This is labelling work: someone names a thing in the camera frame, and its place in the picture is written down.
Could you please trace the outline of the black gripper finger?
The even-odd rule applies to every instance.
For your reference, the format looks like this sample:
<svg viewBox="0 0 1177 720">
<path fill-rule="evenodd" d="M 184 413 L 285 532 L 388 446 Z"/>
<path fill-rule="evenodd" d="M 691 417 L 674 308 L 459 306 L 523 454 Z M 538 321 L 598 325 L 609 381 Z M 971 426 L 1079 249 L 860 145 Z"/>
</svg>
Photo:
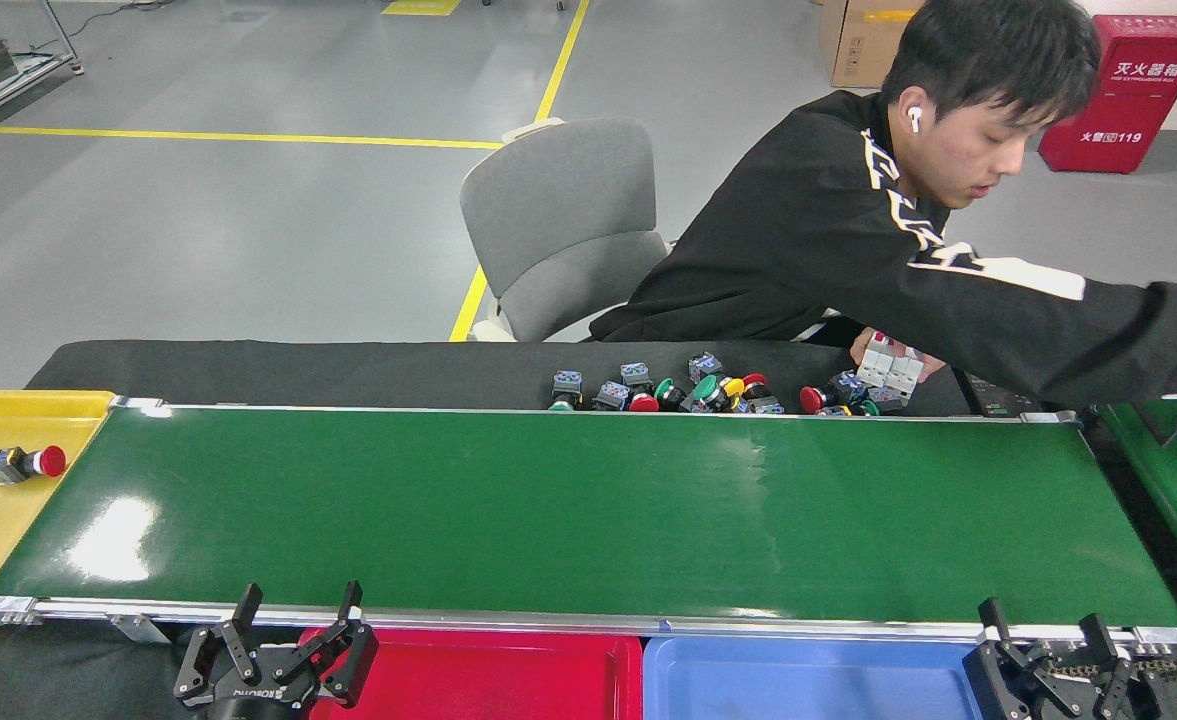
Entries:
<svg viewBox="0 0 1177 720">
<path fill-rule="evenodd" d="M 365 624 L 359 604 L 363 588 L 351 580 L 333 624 L 282 651 L 273 662 L 273 684 L 282 691 L 288 707 L 312 707 L 332 700 L 352 707 L 360 700 L 379 647 L 375 633 Z"/>
<path fill-rule="evenodd" d="M 984 719 L 1040 719 L 1046 707 L 1039 671 L 1028 653 L 1013 642 L 1000 602 L 989 596 L 978 606 L 984 639 L 963 659 L 980 716 Z"/>
<path fill-rule="evenodd" d="M 1113 644 L 1104 620 L 1090 614 L 1080 620 L 1088 656 L 1099 674 L 1093 680 L 1093 719 L 1161 719 L 1158 698 L 1144 679 L 1155 656 L 1123 656 Z"/>
<path fill-rule="evenodd" d="M 237 691 L 254 691 L 262 680 L 257 660 L 251 659 L 246 638 L 257 611 L 262 604 L 262 589 L 250 584 L 228 619 L 192 633 L 175 680 L 175 698 L 181 704 L 212 704 L 226 700 Z M 214 679 L 217 659 L 227 653 L 232 669 Z"/>
</svg>

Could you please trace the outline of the person's left hand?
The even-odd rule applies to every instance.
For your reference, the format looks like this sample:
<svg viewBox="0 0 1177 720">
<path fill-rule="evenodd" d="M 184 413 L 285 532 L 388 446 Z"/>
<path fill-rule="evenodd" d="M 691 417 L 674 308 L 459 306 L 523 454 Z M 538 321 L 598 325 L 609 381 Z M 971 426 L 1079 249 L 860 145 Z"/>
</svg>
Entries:
<svg viewBox="0 0 1177 720">
<path fill-rule="evenodd" d="M 911 388 L 925 381 L 946 364 L 887 336 L 882 331 L 864 328 L 849 347 L 858 375 L 867 384 Z"/>
</svg>

